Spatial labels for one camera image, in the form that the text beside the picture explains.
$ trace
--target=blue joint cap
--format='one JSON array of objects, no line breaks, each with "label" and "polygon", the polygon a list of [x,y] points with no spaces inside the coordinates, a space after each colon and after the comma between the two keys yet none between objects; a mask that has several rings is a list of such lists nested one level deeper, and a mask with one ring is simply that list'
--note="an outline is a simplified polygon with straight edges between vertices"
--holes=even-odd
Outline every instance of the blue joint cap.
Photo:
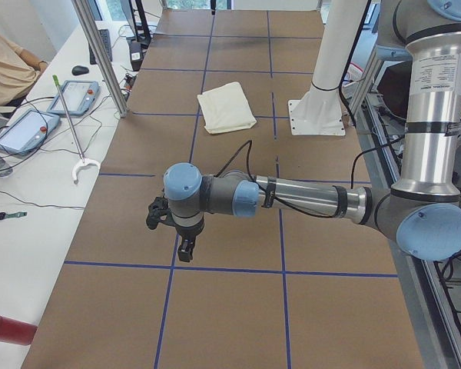
[{"label": "blue joint cap", "polygon": [[441,16],[461,22],[461,0],[427,0],[430,7]]},{"label": "blue joint cap", "polygon": [[174,164],[164,173],[164,193],[169,200],[186,200],[200,189],[200,185],[201,173],[190,163]]},{"label": "blue joint cap", "polygon": [[258,185],[249,181],[241,181],[234,192],[232,212],[236,217],[251,218],[256,213],[260,190]]},{"label": "blue joint cap", "polygon": [[416,258],[447,259],[461,250],[461,209],[452,204],[430,204],[408,215],[398,227],[396,242]]}]

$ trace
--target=red cylinder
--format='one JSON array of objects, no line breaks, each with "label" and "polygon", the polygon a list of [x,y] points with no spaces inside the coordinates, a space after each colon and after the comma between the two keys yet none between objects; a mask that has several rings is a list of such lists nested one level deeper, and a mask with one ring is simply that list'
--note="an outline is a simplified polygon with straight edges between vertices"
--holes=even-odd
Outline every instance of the red cylinder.
[{"label": "red cylinder", "polygon": [[31,344],[37,329],[33,324],[0,316],[1,342],[27,346]]}]

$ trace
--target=window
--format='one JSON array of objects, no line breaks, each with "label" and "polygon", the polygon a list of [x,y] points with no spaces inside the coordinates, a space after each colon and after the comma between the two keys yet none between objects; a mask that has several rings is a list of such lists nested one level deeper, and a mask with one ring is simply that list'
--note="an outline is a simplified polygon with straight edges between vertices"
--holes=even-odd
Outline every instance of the window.
[{"label": "window", "polygon": [[[209,0],[167,0],[167,6],[174,9],[210,9]],[[230,0],[217,0],[217,9],[230,9]]]},{"label": "window", "polygon": [[[217,0],[217,9],[231,9],[231,5],[232,0]],[[167,6],[174,9],[210,9],[210,0],[167,0]],[[95,0],[95,5],[91,5],[91,8],[98,9],[105,21],[124,21],[126,19],[121,10],[120,0]]]}]

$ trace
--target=white pillar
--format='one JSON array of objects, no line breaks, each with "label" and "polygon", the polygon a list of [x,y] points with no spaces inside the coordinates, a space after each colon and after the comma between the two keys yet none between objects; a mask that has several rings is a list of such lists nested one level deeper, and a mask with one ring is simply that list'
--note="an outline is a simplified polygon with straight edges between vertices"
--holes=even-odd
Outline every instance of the white pillar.
[{"label": "white pillar", "polygon": [[332,0],[313,84],[302,100],[290,100],[292,135],[345,135],[338,85],[368,0]]}]

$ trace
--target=grid floor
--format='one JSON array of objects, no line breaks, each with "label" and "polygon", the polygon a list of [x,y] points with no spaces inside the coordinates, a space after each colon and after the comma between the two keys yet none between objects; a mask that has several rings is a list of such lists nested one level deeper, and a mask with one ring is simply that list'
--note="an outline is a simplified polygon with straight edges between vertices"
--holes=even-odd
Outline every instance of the grid floor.
[{"label": "grid floor", "polygon": [[[386,240],[348,220],[205,215],[194,261],[147,206],[172,164],[346,184],[357,135],[297,137],[316,12],[164,11],[24,367],[423,367]],[[209,135],[196,95],[239,81],[257,124]],[[244,169],[239,157],[234,168]],[[357,185],[368,185],[365,164]]]}]

